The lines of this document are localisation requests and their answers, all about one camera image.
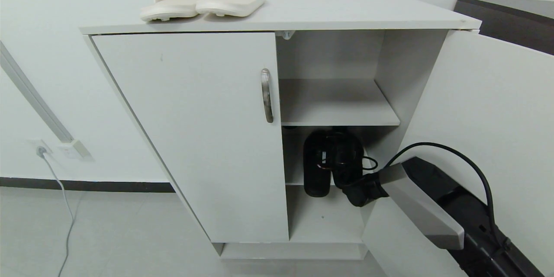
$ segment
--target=white wall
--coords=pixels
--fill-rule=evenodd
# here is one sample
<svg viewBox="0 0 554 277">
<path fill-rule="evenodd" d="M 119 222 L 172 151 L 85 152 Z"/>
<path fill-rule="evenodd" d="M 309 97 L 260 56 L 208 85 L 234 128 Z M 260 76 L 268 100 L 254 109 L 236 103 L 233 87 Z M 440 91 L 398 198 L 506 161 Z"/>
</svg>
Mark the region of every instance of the white wall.
<svg viewBox="0 0 554 277">
<path fill-rule="evenodd" d="M 50 108 L 95 162 L 53 155 L 64 180 L 165 181 L 154 157 L 83 43 L 79 26 L 138 20 L 152 0 L 2 0 L 2 41 Z M 423 0 L 451 9 L 455 0 Z M 25 139 L 57 139 L 0 74 L 0 175 L 50 178 Z"/>
</svg>

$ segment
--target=shoe cabinet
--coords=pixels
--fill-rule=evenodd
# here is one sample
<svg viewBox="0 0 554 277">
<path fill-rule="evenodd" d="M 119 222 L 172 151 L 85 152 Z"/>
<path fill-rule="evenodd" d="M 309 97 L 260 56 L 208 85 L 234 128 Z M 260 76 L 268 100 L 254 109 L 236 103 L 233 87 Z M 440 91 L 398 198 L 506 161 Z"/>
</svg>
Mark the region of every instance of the shoe cabinet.
<svg viewBox="0 0 554 277">
<path fill-rule="evenodd" d="M 552 144 L 525 126 L 554 117 L 540 104 L 552 56 L 480 36 L 479 26 L 416 0 L 267 0 L 244 18 L 81 32 L 221 258 L 360 260 L 380 247 L 386 211 L 354 207 L 334 186 L 324 198 L 305 194 L 311 131 L 350 127 L 380 167 L 417 141 L 506 164 L 497 151 L 529 137 Z M 418 152 L 482 195 L 463 163 Z M 489 180 L 506 203 L 503 179 Z"/>
</svg>

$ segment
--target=floor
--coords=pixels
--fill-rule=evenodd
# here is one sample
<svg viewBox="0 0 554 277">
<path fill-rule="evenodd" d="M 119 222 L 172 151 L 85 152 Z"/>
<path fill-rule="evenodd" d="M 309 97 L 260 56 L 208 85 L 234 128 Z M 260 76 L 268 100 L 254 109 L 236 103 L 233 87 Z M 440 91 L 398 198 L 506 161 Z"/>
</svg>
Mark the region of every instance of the floor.
<svg viewBox="0 0 554 277">
<path fill-rule="evenodd" d="M 176 194 L 68 191 L 62 277 L 385 277 L 364 261 L 221 261 Z M 0 275 L 56 277 L 70 223 L 61 190 L 0 187 Z"/>
</svg>

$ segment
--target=black baseboard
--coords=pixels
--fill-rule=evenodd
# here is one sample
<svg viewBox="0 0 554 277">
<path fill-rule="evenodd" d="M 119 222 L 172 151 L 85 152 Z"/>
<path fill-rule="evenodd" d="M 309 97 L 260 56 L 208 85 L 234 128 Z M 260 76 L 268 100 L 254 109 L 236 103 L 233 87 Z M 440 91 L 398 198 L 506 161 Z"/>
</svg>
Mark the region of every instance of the black baseboard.
<svg viewBox="0 0 554 277">
<path fill-rule="evenodd" d="M 62 180 L 66 190 L 83 190 L 87 192 L 127 192 L 127 193 L 174 193 L 170 183 L 150 182 L 86 182 L 81 180 Z M 39 188 L 42 190 L 59 190 L 56 180 L 34 178 L 0 177 L 0 186 L 19 188 Z"/>
</svg>

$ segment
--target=door handle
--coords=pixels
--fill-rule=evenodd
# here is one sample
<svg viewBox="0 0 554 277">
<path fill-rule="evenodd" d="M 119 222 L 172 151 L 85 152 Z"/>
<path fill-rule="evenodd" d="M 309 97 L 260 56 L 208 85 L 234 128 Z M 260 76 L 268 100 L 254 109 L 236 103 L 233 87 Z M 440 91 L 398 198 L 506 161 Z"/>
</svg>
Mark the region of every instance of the door handle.
<svg viewBox="0 0 554 277">
<path fill-rule="evenodd" d="M 264 100 L 265 119 L 273 123 L 273 111 L 271 111 L 271 95 L 269 94 L 269 70 L 261 70 L 261 97 Z"/>
</svg>

